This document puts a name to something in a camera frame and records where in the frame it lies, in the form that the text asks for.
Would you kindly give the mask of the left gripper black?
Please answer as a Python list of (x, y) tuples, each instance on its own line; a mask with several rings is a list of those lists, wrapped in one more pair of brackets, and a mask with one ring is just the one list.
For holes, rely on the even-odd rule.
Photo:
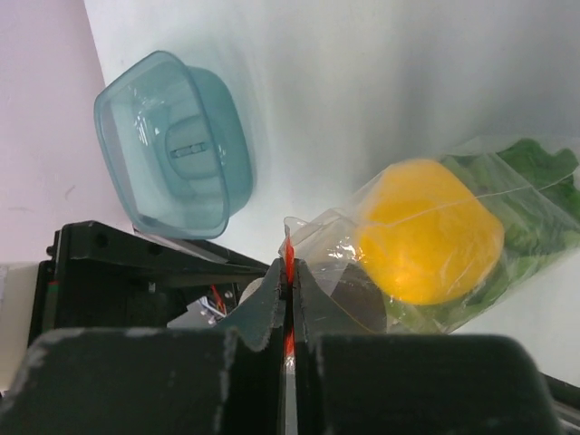
[(165, 327), (207, 298), (237, 307), (268, 266), (208, 241), (160, 245), (98, 221), (55, 231), (39, 265), (29, 333), (73, 327)]

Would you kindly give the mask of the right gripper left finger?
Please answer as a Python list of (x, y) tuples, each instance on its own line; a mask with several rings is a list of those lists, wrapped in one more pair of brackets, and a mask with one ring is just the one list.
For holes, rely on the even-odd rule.
[(4, 434), (279, 434), (286, 273), (202, 329), (41, 335), (1, 404)]

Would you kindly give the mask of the clear zip top bag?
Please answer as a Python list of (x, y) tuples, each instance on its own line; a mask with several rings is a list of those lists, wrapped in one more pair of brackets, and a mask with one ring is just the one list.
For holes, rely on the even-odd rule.
[(374, 333), (448, 333), (579, 249), (579, 141), (480, 136), (285, 220), (280, 256)]

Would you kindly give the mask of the fake green lettuce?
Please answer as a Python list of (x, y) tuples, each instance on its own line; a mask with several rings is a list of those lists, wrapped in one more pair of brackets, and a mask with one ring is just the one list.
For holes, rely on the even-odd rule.
[(523, 138), (503, 150), (448, 154), (453, 172), (502, 223), (504, 248), (492, 273), (459, 299), (410, 305), (385, 298), (387, 329), (449, 333), (506, 298), (515, 288), (579, 247), (579, 158)]

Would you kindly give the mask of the fake yellow lemon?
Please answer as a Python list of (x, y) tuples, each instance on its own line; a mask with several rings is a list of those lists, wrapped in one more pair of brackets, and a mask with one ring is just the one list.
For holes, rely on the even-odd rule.
[(364, 198), (355, 229), (363, 270), (388, 296), (437, 305), (493, 271), (505, 232), (468, 187), (431, 159), (391, 165)]

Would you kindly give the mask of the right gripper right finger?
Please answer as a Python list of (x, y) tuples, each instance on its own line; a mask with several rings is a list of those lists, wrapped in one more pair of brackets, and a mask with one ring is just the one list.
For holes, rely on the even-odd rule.
[(513, 339), (373, 334), (315, 282), (293, 280), (302, 434), (560, 434), (546, 382)]

